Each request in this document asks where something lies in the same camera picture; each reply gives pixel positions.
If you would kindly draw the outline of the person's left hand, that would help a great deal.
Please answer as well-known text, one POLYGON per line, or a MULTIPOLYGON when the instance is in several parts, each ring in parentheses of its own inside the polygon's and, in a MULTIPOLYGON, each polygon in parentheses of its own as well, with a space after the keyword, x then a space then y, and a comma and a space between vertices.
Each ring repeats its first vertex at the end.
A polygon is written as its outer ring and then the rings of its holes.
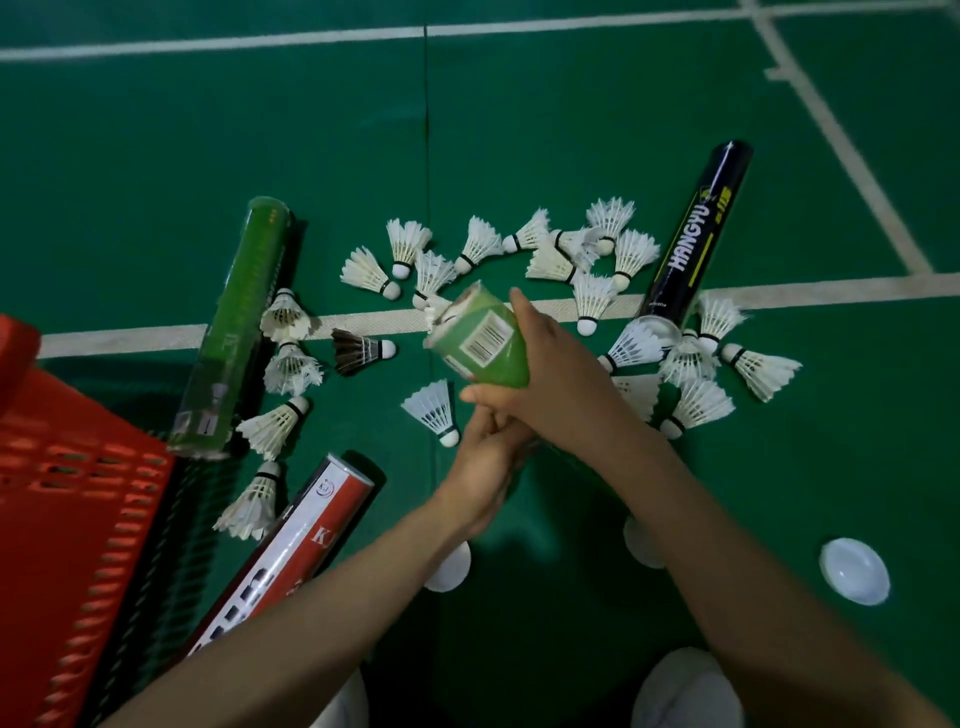
POLYGON ((525 464, 521 467, 464 467, 459 463, 459 448, 450 470, 430 499, 430 507, 458 543, 474 539, 489 526, 504 504, 515 476, 525 464))

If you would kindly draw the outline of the person's right hand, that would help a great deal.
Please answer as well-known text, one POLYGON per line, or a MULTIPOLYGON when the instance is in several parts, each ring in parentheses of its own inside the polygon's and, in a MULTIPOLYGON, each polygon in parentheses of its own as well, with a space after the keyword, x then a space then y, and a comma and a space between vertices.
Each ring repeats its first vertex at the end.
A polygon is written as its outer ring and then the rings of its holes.
POLYGON ((533 412, 517 418, 549 444, 601 472, 660 436, 633 411, 610 376, 569 331, 518 287, 510 304, 525 345, 533 412))

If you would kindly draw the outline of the green shuttlecock tube with barcode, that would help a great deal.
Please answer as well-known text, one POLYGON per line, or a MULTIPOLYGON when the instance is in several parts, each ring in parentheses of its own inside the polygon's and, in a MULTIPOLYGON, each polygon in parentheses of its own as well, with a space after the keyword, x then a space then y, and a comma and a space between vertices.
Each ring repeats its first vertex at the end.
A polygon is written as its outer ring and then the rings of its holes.
POLYGON ((511 389, 529 384, 518 320, 481 281, 468 286, 434 319, 423 347, 469 383, 511 389))

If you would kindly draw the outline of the person's left forearm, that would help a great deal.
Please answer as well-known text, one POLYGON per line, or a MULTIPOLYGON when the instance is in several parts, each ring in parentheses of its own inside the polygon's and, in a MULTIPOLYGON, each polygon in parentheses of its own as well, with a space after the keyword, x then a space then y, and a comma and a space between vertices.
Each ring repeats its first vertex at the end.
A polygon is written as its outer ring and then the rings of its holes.
POLYGON ((369 546, 171 668, 102 728, 309 728, 473 520, 434 495, 369 546))

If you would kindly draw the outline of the person's right forearm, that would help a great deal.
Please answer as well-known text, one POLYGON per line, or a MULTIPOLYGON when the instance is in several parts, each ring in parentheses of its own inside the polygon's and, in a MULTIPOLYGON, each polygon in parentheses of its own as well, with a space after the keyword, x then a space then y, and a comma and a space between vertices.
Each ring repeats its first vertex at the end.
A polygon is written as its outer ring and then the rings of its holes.
POLYGON ((642 422, 582 455, 642 523, 748 715, 766 728, 955 728, 642 422))

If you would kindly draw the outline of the black feather shuttlecock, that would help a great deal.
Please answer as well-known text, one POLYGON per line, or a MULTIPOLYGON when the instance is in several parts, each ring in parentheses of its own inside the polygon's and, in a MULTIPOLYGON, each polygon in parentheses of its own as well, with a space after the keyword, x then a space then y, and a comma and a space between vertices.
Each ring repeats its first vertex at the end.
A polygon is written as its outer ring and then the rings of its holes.
POLYGON ((344 378, 354 376, 374 363, 395 357, 399 350, 397 345, 388 339, 361 336, 342 328, 332 329, 331 340, 335 370, 344 378))

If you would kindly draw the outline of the white plastic tube cap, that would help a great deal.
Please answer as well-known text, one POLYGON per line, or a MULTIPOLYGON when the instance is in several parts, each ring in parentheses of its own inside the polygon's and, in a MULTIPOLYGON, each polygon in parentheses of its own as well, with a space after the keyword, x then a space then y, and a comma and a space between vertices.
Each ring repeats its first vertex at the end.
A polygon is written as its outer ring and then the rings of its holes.
POLYGON ((636 562, 651 570, 660 571, 666 568, 650 533, 633 515, 626 517, 622 536, 627 551, 636 562))
POLYGON ((847 601, 873 607, 890 597, 892 582, 887 565, 862 540, 828 540, 820 550, 819 568, 828 587, 847 601))
POLYGON ((473 563, 471 546, 467 541, 460 543, 426 580, 424 588, 433 593, 448 593, 464 583, 473 563))

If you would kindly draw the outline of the scattered group of white shuttlecocks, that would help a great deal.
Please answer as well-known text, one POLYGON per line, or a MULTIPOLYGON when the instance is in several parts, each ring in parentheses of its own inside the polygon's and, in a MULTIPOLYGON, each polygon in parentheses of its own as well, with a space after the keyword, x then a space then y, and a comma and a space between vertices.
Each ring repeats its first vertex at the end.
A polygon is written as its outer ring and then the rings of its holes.
MULTIPOLYGON (((506 237, 473 216, 462 251, 453 261, 426 249, 432 239, 430 229, 416 221, 391 219, 386 224, 393 255, 391 276, 369 249, 359 247, 344 262, 341 282, 395 300, 401 294, 396 280, 414 270, 414 306, 424 313, 427 332, 431 333, 434 319, 453 303, 438 296, 439 289, 471 273, 488 258, 531 250, 526 277, 570 285, 578 315, 577 331, 590 336, 632 275, 659 257, 660 246, 652 236, 623 229, 633 209, 632 202, 623 205, 619 198, 597 200, 586 215, 590 226, 565 232, 550 228, 547 210, 539 208, 517 232, 506 237)), ((699 329, 685 330, 676 346, 662 347, 646 325, 633 319, 599 357, 616 389, 645 422, 653 417, 662 383, 678 388, 679 404, 661 426, 670 439, 734 411, 732 400, 715 383, 720 361, 736 370, 762 403, 770 402, 802 369, 802 363, 796 360, 734 343, 719 349, 723 338, 746 319, 730 298, 707 292, 697 301, 697 313, 699 329)), ((319 361, 301 348, 313 323, 289 288, 279 288, 273 295, 261 316, 260 330, 277 345, 263 375, 266 390, 290 394, 291 398, 267 414, 247 418, 236 426, 235 431, 261 455, 262 465, 246 489, 222 511, 213 528, 241 540, 260 540, 273 525, 281 476, 278 459, 288 436, 308 412, 306 389, 323 381, 319 361)))

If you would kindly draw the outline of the red and white shuttlecock tube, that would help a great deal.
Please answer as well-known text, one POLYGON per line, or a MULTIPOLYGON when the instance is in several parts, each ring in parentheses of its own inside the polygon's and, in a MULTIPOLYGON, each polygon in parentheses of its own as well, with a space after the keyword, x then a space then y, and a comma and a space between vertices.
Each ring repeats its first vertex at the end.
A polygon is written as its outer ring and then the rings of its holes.
POLYGON ((369 496, 377 470, 327 455, 224 589, 174 661, 280 603, 328 560, 369 496))

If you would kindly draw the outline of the black shuttlecock tube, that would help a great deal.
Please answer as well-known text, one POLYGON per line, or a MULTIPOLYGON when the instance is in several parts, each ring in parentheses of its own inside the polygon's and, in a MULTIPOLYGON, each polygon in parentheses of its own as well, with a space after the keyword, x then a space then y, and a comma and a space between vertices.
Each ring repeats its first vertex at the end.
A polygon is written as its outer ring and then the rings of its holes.
POLYGON ((733 139, 716 146, 697 177, 635 320, 665 349, 678 345, 754 156, 733 139))

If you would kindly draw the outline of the long green shuttlecock tube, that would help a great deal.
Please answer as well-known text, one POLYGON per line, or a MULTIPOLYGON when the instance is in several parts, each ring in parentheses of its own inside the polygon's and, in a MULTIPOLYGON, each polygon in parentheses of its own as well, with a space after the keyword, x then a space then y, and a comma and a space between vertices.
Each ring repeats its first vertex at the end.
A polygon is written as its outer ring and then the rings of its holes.
POLYGON ((249 201, 238 249, 174 415, 170 454, 230 457, 234 423, 263 338, 261 316, 277 288, 291 223, 283 201, 267 196, 249 201))

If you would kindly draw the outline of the person's right leg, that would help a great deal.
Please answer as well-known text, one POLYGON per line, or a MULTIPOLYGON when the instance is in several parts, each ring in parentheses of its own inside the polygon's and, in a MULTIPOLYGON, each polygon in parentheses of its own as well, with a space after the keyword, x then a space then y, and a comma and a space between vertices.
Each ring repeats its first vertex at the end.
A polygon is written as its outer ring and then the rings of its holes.
POLYGON ((651 669, 633 702, 630 728, 746 728, 746 716, 714 656, 684 647, 651 669))

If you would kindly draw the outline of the red plastic basket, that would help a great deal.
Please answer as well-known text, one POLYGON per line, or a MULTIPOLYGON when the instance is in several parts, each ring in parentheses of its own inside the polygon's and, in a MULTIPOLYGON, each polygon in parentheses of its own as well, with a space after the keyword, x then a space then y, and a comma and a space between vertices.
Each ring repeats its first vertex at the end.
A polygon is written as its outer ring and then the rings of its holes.
POLYGON ((73 728, 174 469, 0 314, 0 728, 73 728))

